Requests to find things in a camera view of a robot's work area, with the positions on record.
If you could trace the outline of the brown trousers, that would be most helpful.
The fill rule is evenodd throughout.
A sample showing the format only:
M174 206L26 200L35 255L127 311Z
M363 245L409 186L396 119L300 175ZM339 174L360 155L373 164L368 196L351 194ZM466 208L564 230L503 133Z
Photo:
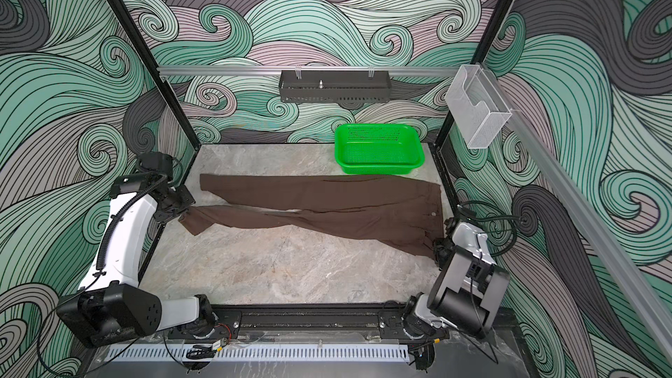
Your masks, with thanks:
M236 229L296 226L330 236L374 240L433 257L444 237L439 185L392 175L201 175L201 189L224 201L192 206L180 222L192 235L213 225Z

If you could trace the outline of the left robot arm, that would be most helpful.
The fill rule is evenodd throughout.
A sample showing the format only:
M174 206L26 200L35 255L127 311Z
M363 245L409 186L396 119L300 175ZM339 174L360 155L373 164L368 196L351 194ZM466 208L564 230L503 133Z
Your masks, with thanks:
M213 334L216 317L208 297L161 299L141 290L140 258L152 222L174 220L194 203L173 185L174 159L148 152L134 173L110 187L110 211L96 259L72 296L59 301L59 320L85 348L101 348L177 329L194 339Z

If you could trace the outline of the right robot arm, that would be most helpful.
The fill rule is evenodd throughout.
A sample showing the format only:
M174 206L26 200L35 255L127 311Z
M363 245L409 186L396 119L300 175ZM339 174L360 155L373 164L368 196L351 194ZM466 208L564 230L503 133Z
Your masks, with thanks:
M446 233L434 246L439 276L429 293L409 301L402 318L404 332L418 340L453 329L482 340L495 323L510 274L489 252L485 230L451 219Z

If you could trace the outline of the green plastic basket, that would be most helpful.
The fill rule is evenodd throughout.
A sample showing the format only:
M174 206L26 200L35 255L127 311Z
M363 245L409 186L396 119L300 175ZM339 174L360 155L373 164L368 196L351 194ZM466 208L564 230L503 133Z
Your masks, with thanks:
M425 154L411 126L343 124L334 134L334 159L346 174L406 175L425 163Z

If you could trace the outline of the aluminium rail back wall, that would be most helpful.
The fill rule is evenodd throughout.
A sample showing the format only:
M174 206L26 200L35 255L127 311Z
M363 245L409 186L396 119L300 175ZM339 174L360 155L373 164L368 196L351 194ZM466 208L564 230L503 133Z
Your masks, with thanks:
M159 66L159 74L168 76L279 76L283 71L294 72L301 76L304 72L363 72L375 74L387 72L391 77L430 77L454 76L459 67L435 68L435 66L215 66L215 65L171 65Z

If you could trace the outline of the aluminium rail wall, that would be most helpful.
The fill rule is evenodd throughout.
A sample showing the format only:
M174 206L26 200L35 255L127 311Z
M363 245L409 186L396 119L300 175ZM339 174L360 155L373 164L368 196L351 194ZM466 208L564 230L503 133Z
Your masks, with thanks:
M391 77L430 77L454 76L459 67L435 68L435 66L215 66L215 65L171 65L159 66L159 74L168 76L279 76L283 71L294 72L301 76L304 72L363 72L375 74L387 72Z
M509 124L516 131L528 155L537 163L542 175L556 192L579 233L590 243L597 257L619 285L666 360L671 360L671 312L649 280L621 248L617 237L586 197L581 194L565 168L558 162L551 121L530 120L514 95L503 86L492 70L481 68L500 99L509 108Z

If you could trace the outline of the clear acrylic wall holder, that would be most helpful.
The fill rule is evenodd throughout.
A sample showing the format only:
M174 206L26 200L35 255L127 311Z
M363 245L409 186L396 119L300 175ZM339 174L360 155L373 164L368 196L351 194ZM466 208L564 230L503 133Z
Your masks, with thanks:
M481 65L462 65L444 99L471 150L490 147L512 116L495 74Z

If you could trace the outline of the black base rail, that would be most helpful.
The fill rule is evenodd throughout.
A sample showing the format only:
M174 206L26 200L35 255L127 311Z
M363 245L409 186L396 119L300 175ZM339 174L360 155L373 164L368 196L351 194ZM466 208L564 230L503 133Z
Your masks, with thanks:
M442 339L449 330L467 332L457 320L429 312L417 297L405 302L358 304L214 304L206 315L187 325L161 325L173 339L196 340L248 334L356 333L382 340Z

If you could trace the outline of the aluminium rail right wall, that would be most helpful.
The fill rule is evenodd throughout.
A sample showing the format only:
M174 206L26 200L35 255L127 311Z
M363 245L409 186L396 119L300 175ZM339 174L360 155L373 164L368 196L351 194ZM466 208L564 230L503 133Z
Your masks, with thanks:
M597 257L619 285L666 360L671 360L671 312L649 280L621 248L617 237L586 197L581 194L565 168L558 162L551 121L530 120L514 95L503 86L492 70L481 68L500 99L509 108L509 124L516 131L528 155L537 163L542 175L556 192L579 233L590 243Z

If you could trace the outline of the black perforated wall tray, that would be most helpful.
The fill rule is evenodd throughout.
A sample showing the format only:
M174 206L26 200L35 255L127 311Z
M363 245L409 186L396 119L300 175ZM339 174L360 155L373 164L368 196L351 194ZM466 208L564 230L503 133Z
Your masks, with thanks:
M392 93L387 72L294 72L283 71L279 94L284 103L337 103L356 106L364 103L386 103Z

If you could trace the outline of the black frame post left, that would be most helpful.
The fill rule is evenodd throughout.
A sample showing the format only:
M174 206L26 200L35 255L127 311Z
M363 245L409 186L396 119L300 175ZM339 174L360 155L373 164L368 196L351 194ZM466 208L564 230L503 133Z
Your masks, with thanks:
M163 97L169 110L173 112L173 115L175 116L178 125L180 126L180 129L182 129L182 131L185 133L188 141L192 145L192 148L194 148L194 150L196 150L197 152L201 148L201 141L199 140L199 138L197 138L197 135L194 129L192 128L192 125L188 121L184 110L182 110L180 102L178 101L178 98L174 93L173 88L168 82L166 82L161 78L159 74L159 64L155 60L152 52L150 51L150 48L145 43L138 27L133 22L131 14L128 8L126 7L124 1L123 0L106 0L106 1L110 6L112 12L114 12L115 16L117 17L120 25L122 26L122 29L124 29L125 33L129 37L131 45L136 50L136 53L138 54L140 61L143 62L143 65L148 70L150 78L152 78L153 82L157 86L157 89L159 90L159 94L161 94L161 96Z

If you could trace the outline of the black frame post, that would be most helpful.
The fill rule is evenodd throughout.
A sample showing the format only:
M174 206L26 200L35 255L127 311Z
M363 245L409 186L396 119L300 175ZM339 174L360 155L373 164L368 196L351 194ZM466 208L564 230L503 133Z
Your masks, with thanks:
M159 74L159 64L155 60L152 52L150 51L150 48L145 43L138 27L133 22L131 14L128 8L126 7L124 1L123 0L106 0L106 1L110 6L112 12L114 12L115 16L117 17L120 25L122 26L122 29L124 29L125 33L129 37L131 45L136 50L136 53L138 54L140 61L143 62L143 65L148 70L150 78L152 78L153 82L157 86L157 89L159 90L159 94L161 94L161 96L163 97L169 110L173 112L173 115L175 116L178 125L180 126L180 129L182 129L182 131L185 133L188 141L192 145L192 148L194 148L194 150L196 150L197 152L201 148L201 141L199 140L199 138L197 138L197 135L194 129L192 128L192 125L188 121L184 110L182 110L180 102L178 101L178 98L174 93L173 88L168 82L166 82L161 78Z
M483 68L486 68L486 57L488 57L489 52L495 44L495 40L498 38L500 30L504 26L505 19L509 15L514 1L515 0L497 0L493 10L493 16L486 26L485 33L483 34L481 42L479 42L476 52L474 53L474 57L472 58L469 65L481 65ZM444 124L435 141L435 148L437 150L440 150L446 146L448 135L453 126L457 126L457 124L449 110L449 114L446 117L446 120L444 121Z

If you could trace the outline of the black frame post right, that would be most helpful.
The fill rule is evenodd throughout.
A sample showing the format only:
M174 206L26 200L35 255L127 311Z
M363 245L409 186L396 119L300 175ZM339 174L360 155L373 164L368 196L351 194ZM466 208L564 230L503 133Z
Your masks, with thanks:
M483 34L481 42L479 42L476 52L474 53L474 57L472 58L469 65L481 65L483 68L486 68L486 57L488 57L489 52L495 44L495 40L498 38L500 30L504 26L505 19L509 15L514 1L515 0L497 0L493 10L493 16L486 26L485 33ZM444 121L444 124L435 141L435 148L437 150L440 150L446 146L448 135L453 126L457 126L457 124L449 110L449 114L446 117L446 120Z

